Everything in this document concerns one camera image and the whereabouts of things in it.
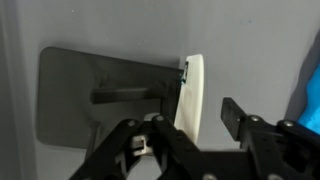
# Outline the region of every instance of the metal bolt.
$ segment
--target metal bolt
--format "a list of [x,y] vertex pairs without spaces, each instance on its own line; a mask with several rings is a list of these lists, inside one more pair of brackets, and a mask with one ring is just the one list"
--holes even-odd
[[290,122],[290,121],[284,121],[283,123],[284,123],[284,125],[286,125],[288,127],[292,127],[293,126],[293,123]]
[[251,116],[251,120],[257,122],[260,120],[260,118],[257,116]]
[[268,180],[283,180],[283,178],[278,174],[269,174]]
[[163,116],[157,116],[157,117],[156,117],[156,120],[158,120],[158,121],[163,121],[164,118],[163,118]]
[[203,175],[202,180],[217,180],[217,178],[213,174],[207,173]]
[[135,124],[136,122],[134,122],[133,120],[128,122],[128,126],[134,126]]

